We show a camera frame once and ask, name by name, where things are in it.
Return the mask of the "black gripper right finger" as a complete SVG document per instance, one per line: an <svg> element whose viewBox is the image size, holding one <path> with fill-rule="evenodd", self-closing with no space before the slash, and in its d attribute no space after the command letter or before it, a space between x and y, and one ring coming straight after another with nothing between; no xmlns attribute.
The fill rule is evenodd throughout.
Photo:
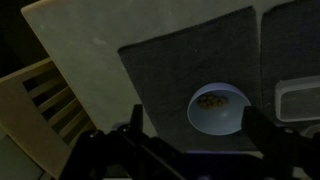
<svg viewBox="0 0 320 180"><path fill-rule="evenodd" d="M308 138L277 126L254 106L244 108L241 127L263 154L265 177L292 177L294 167L320 177L319 135Z"/></svg>

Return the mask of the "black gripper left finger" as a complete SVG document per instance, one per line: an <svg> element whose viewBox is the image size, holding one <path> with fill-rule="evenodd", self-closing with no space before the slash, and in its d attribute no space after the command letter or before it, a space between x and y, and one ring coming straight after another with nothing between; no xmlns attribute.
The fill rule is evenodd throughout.
<svg viewBox="0 0 320 180"><path fill-rule="evenodd" d="M131 114L129 131L139 132L143 130L143 105L135 104Z"/></svg>

